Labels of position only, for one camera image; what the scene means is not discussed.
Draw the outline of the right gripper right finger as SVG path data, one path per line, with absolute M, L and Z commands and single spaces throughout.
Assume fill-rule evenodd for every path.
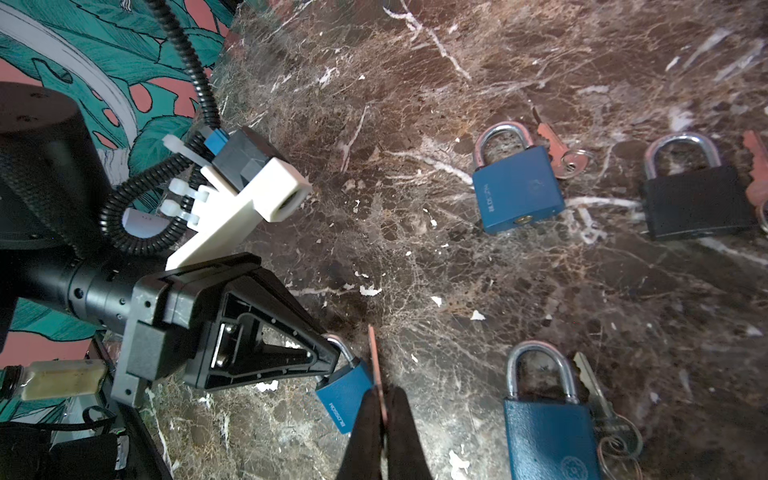
M 386 406 L 388 478 L 432 480 L 406 392 L 393 387 Z

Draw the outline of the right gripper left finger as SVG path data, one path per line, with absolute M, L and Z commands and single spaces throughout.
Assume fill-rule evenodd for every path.
M 337 480 L 378 480 L 381 475 L 383 423 L 375 389 L 363 396 Z

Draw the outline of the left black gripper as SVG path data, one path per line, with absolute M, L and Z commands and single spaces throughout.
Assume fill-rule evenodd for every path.
M 151 382 L 184 366 L 183 381 L 205 391 L 332 373 L 339 349 L 260 265 L 239 253 L 138 280 L 112 398 L 137 408 Z

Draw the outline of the blue padlock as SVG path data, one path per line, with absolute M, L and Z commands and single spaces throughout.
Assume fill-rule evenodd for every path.
M 366 362 L 355 355 L 341 337 L 324 334 L 324 338 L 338 348 L 347 364 L 329 376 L 320 376 L 315 393 L 339 432 L 349 434 L 364 395 L 373 388 L 372 373 Z
M 536 145 L 529 130 L 514 121 L 489 127 L 476 141 L 472 181 L 485 232 L 497 234 L 558 215 L 565 209 L 559 182 L 589 165 L 591 154 L 565 146 L 550 125 L 541 123 L 538 132 L 549 141 L 547 147 Z M 517 136 L 523 149 L 487 163 L 486 144 L 503 133 Z
M 564 393 L 561 403 L 526 401 L 519 366 L 531 352 L 555 364 Z M 510 474 L 513 479 L 613 479 L 608 457 L 627 462 L 643 477 L 638 458 L 644 441 L 627 417 L 615 412 L 582 353 L 569 361 L 553 345 L 526 340 L 507 359 L 504 400 Z

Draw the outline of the black padlock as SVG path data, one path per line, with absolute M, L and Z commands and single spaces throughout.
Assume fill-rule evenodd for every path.
M 698 147 L 708 167 L 660 176 L 657 154 L 673 143 Z M 695 132 L 663 136 L 646 149 L 644 167 L 646 181 L 641 193 L 652 240 L 731 235 L 757 226 L 754 207 L 747 199 L 737 169 L 722 162 L 717 147 L 707 136 Z

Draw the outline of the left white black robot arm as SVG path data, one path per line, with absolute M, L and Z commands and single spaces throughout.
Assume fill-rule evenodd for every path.
M 113 398 L 178 370 L 206 391 L 325 376 L 340 353 L 261 260 L 226 249 L 169 267 L 122 253 L 96 211 L 110 184 L 77 103 L 1 86 L 1 327 L 29 299 L 122 337 Z

